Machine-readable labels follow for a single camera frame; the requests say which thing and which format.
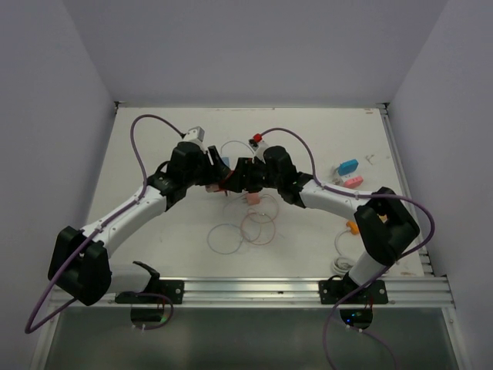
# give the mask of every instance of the red object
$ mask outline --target red object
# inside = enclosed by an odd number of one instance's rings
[[[362,176],[356,176],[352,179],[346,180],[343,184],[344,187],[348,187],[350,189],[354,189],[355,187],[359,187],[363,183]]]

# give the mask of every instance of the white wall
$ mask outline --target white wall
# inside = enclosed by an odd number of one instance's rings
[[[64,0],[118,100],[389,102],[446,0]]]
[[[28,368],[25,335],[57,233],[88,212],[112,100],[58,0],[0,2],[0,368]]]
[[[429,248],[447,274],[476,368],[493,338],[493,2],[450,0],[391,103],[413,196],[437,219]]]

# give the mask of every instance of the glass panel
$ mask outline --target glass panel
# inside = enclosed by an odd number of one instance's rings
[[[131,329],[128,308],[69,308],[47,369],[328,368],[327,309],[177,308],[169,325]],[[385,340],[400,369],[457,369],[440,309],[374,309],[368,331]],[[330,353],[341,369],[393,369],[373,338],[331,323]]]

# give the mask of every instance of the black clamp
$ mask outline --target black clamp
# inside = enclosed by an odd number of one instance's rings
[[[173,304],[182,304],[185,282],[183,280],[161,280],[159,272],[143,262],[134,261],[134,264],[147,270],[151,278],[141,293],[161,294],[168,297]],[[120,293],[115,298],[118,304],[154,304],[162,303],[159,298],[140,296],[131,291]]]
[[[390,267],[420,230],[401,200],[392,198],[394,191],[382,187],[373,195],[387,195],[390,198],[370,199],[357,208],[354,219],[368,254],[379,264]],[[380,216],[385,216],[386,221],[382,221]]]
[[[336,304],[342,297],[356,288],[357,286],[354,286],[352,281],[337,275],[328,280],[319,281],[320,303]],[[373,304],[388,303],[387,289],[383,280],[374,281],[370,286],[344,301],[343,304],[367,304],[369,301]]]
[[[87,242],[82,230],[66,227],[56,238],[48,279],[52,280],[67,258]],[[87,247],[63,271],[56,285],[86,306],[95,304],[111,284],[108,251],[101,241],[89,240]]]

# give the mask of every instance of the black mounting bracket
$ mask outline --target black mounting bracket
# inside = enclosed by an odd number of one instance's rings
[[[321,304],[336,304],[342,297],[350,292],[344,286],[344,281],[338,276],[333,276],[328,280],[318,282],[318,293]],[[388,296],[385,282],[376,280],[369,287],[363,289],[360,293],[347,299],[343,304],[387,304]]]
[[[167,296],[173,304],[182,304],[183,293],[185,291],[185,282],[183,280],[159,280],[154,288],[149,293],[162,294]],[[162,302],[158,298],[138,296],[132,292],[123,292],[116,296],[115,303],[155,304]]]

